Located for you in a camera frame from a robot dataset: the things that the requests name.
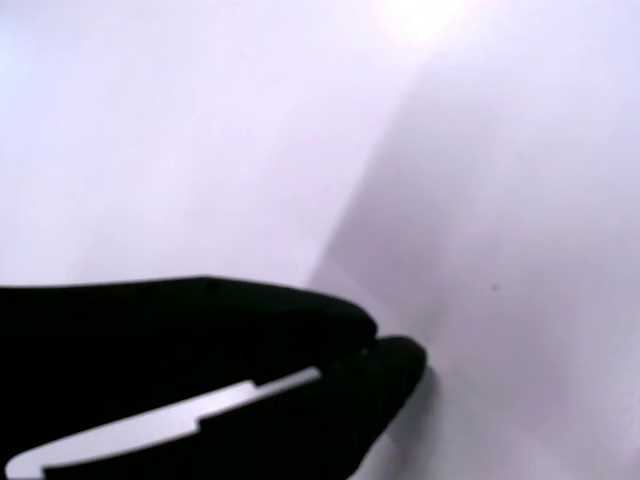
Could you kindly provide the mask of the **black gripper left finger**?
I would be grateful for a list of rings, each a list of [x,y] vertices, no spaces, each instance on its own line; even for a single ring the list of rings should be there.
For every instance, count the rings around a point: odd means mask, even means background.
[[[295,288],[208,277],[1,291],[1,464],[125,419],[244,382],[363,353],[377,327],[360,307]],[[207,412],[165,440],[195,435]]]

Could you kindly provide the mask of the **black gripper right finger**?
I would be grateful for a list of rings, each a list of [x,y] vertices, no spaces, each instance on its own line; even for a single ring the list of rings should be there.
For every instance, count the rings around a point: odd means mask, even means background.
[[[205,418],[193,435],[48,479],[347,479],[416,390],[426,351],[386,337],[316,381]]]

